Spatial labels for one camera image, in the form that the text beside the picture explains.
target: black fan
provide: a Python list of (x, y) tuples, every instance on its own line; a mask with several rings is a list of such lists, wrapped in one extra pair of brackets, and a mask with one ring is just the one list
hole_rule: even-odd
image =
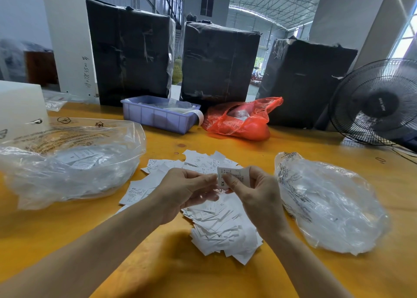
[(356, 142), (417, 152), (417, 62), (393, 58), (353, 71), (332, 96), (329, 117)]

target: black wrapped package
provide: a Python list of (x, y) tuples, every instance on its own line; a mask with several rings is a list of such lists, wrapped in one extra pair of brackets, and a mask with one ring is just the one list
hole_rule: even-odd
[(269, 124), (312, 128), (357, 52), (294, 37), (275, 39), (258, 97), (279, 96), (284, 103), (270, 112)]
[(245, 101), (260, 37), (259, 32), (186, 22), (183, 99), (203, 108)]
[(100, 104), (166, 97), (174, 69), (174, 20), (99, 0), (86, 4)]

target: wooden tabletop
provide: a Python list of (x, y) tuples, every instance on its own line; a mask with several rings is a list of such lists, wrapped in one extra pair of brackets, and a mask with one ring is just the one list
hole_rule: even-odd
[[(122, 119), (121, 108), (68, 103), (51, 116)], [(142, 179), (150, 158), (181, 159), (186, 150), (215, 150), (243, 166), (274, 172), (277, 153), (298, 152), (357, 172), (377, 191), (392, 220), (391, 231), (372, 252), (313, 252), (355, 297), (417, 297), (417, 165), (389, 150), (340, 145), (337, 133), (271, 129), (265, 142), (218, 136), (194, 126), (186, 135), (144, 127), (147, 152), (132, 180)], [(55, 203), (17, 211), (17, 197), (0, 179), (0, 281), (36, 263), (112, 216), (129, 183), (109, 197)], [(294, 221), (291, 226), (300, 238)], [(279, 260), (263, 244), (246, 266), (224, 254), (203, 254), (191, 243), (190, 221), (178, 215), (159, 227), (92, 297), (297, 297)]]

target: left hand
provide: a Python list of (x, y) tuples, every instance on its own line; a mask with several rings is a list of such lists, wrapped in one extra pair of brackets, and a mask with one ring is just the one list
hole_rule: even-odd
[(217, 174), (203, 175), (187, 169), (170, 169), (151, 196), (160, 198), (165, 211), (161, 224), (172, 221), (181, 209), (202, 204), (206, 200), (217, 201)]

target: purple plastic crate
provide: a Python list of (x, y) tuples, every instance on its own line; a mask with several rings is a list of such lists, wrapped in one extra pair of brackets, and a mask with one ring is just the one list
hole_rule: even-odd
[[(148, 95), (124, 99), (121, 101), (124, 119), (180, 134), (187, 133), (198, 119), (195, 113), (183, 114), (148, 105), (167, 101), (167, 98)], [(200, 105), (193, 105), (195, 109), (200, 109)]]

